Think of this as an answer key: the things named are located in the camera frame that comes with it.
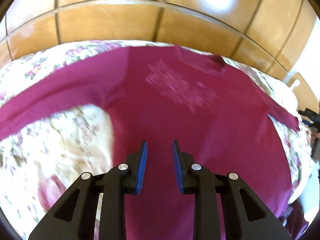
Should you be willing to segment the person's right hand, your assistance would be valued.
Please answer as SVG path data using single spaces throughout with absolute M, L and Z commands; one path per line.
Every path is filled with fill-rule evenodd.
M 312 133 L 311 136 L 311 157 L 314 160 L 319 159 L 319 144 L 320 144 L 320 138 L 319 138 L 319 132 Z

